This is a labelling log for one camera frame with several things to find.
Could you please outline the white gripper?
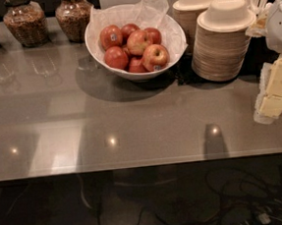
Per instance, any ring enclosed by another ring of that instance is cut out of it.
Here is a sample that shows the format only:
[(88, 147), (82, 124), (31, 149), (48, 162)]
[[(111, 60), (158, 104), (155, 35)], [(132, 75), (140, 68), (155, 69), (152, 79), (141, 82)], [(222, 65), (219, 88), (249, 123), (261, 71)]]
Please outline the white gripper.
[[(282, 0), (275, 0), (271, 5), (266, 20), (267, 47), (282, 53)], [(282, 55), (270, 68), (270, 78), (266, 87), (268, 96), (282, 97)]]

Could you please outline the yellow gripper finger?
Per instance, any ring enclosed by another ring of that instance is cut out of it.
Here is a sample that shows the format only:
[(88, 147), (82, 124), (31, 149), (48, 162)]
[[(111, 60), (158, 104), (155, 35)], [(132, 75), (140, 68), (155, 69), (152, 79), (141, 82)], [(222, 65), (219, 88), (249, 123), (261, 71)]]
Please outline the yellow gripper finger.
[(258, 107), (261, 116), (277, 118), (282, 113), (282, 97), (265, 96)]

